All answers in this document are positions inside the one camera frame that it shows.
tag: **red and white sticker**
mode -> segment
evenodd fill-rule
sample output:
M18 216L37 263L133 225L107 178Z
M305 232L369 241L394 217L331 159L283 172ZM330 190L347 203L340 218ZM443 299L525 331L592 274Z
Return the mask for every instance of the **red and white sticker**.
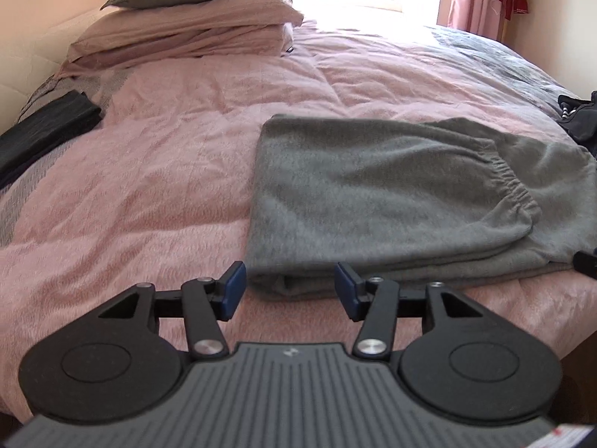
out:
M593 431L593 426L560 425L527 448L574 448Z

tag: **pink duvet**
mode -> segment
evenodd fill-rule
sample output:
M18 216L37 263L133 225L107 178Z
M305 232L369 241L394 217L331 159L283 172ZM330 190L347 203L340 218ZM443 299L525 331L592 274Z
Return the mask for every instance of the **pink duvet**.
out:
M552 97L558 89L536 68L500 51L496 60L510 61L501 72L500 62L483 63L472 47L457 51L430 29L416 31L425 43L408 32L390 41L306 23L284 57L206 56L134 67L112 95L103 126L56 159L0 249L0 395L7 410L20 420L30 416L17 369L37 340L134 283L175 289L190 278L218 277L243 258L255 145L271 115L411 122L466 116L502 131L567 139L549 106L528 94L532 79ZM528 78L516 77L519 71ZM109 71L100 76L91 98L110 78ZM9 198L10 191L0 208ZM469 293L559 356L597 330L597 282L574 272ZM336 300L267 303L250 291L222 325L231 346L350 345L358 328ZM419 330L416 321L400 320L396 345ZM164 321L160 333L184 347L180 322Z

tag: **curtain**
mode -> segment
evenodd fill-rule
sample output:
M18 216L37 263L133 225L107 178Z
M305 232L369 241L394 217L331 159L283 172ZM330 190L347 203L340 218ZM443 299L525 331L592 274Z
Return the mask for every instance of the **curtain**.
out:
M496 40L500 15L500 0L452 0L448 26Z

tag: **folded gray pants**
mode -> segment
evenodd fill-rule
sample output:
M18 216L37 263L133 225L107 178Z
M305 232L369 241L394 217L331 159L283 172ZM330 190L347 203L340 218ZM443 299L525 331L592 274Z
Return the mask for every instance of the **folded gray pants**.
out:
M257 146L245 262L268 299L334 294L347 261L407 286L480 286L597 247L597 162L467 119L274 116Z

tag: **stack of pillows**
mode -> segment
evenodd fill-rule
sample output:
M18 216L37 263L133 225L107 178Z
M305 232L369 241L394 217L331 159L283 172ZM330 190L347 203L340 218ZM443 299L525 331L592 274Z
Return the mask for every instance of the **stack of pillows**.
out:
M303 15L286 0L108 0L104 16L69 48L57 77L172 57L280 56Z

